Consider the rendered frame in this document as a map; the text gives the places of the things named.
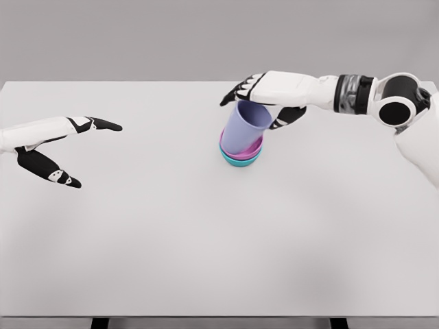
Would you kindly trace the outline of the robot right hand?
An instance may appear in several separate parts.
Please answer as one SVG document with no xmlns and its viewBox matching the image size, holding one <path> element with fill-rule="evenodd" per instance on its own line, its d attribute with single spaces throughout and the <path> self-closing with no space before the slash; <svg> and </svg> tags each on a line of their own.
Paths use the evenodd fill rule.
<svg viewBox="0 0 439 329">
<path fill-rule="evenodd" d="M 318 80 L 310 75 L 267 71 L 247 77 L 221 100 L 225 106 L 232 101 L 246 100 L 265 106 L 280 106 L 270 125 L 271 130 L 292 124 L 307 111 L 309 91 Z"/>
</svg>

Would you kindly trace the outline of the lavender plastic cup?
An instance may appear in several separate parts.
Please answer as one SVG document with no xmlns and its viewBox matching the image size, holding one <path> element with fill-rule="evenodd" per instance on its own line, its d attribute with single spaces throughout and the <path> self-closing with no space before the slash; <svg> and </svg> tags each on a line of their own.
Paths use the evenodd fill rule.
<svg viewBox="0 0 439 329">
<path fill-rule="evenodd" d="M 255 102 L 238 101 L 225 125 L 221 145 L 230 154 L 249 148 L 272 123 L 268 109 Z"/>
</svg>

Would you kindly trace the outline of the teal plastic bowl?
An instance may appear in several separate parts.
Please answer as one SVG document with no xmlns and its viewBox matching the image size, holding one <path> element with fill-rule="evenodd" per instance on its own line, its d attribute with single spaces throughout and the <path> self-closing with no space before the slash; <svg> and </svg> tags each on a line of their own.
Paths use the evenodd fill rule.
<svg viewBox="0 0 439 329">
<path fill-rule="evenodd" d="M 263 146 L 260 146 L 260 148 L 258 148 L 256 154 L 249 159 L 237 160 L 237 159 L 231 158 L 229 155 L 227 155 L 226 152 L 222 149 L 222 147 L 219 146 L 220 153 L 223 156 L 223 158 L 225 159 L 225 161 L 234 167 L 247 167 L 247 166 L 251 165 L 260 156 L 262 149 L 263 149 Z"/>
</svg>

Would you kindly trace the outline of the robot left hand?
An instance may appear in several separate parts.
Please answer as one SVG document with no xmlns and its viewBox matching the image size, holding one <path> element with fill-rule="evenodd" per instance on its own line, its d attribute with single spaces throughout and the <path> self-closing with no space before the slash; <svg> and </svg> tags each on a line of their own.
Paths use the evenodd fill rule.
<svg viewBox="0 0 439 329">
<path fill-rule="evenodd" d="M 16 154 L 18 165 L 50 182 L 81 188 L 79 180 L 37 150 L 42 144 L 92 130 L 120 132 L 123 128 L 96 117 L 52 117 L 0 129 L 0 155 Z"/>
</svg>

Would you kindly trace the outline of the pink plastic bowl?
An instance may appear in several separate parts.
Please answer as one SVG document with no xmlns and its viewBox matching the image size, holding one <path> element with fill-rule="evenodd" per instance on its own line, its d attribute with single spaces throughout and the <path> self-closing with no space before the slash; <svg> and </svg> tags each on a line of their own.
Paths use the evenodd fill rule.
<svg viewBox="0 0 439 329">
<path fill-rule="evenodd" d="M 224 150 L 222 147 L 222 139 L 223 139 L 224 130 L 222 130 L 219 138 L 219 148 L 223 153 L 225 153 L 229 158 L 232 158 L 234 160 L 239 161 L 245 161 L 252 158 L 255 158 L 256 155 L 261 151 L 262 145 L 263 145 L 263 136 L 260 136 L 251 146 L 249 146 L 247 149 L 241 151 L 238 154 L 231 154 Z"/>
</svg>

